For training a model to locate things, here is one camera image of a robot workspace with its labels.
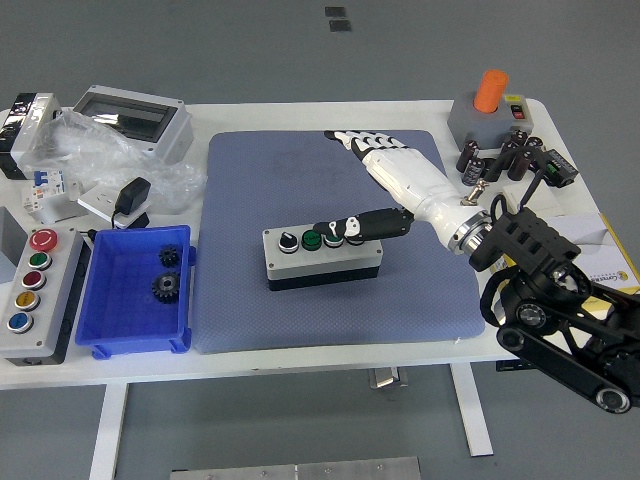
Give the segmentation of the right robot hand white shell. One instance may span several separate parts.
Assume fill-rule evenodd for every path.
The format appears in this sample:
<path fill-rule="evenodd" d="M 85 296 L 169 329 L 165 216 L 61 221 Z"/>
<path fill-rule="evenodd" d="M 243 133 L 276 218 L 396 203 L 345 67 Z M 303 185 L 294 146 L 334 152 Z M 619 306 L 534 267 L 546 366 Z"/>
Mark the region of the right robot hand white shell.
<path fill-rule="evenodd" d="M 401 207 L 320 222 L 314 232 L 363 242 L 403 236 L 413 222 L 423 221 L 450 251 L 470 253 L 477 247 L 489 228 L 488 214 L 479 206 L 463 205 L 456 187 L 420 151 L 383 133 L 327 131 L 325 136 L 353 152 Z"/>

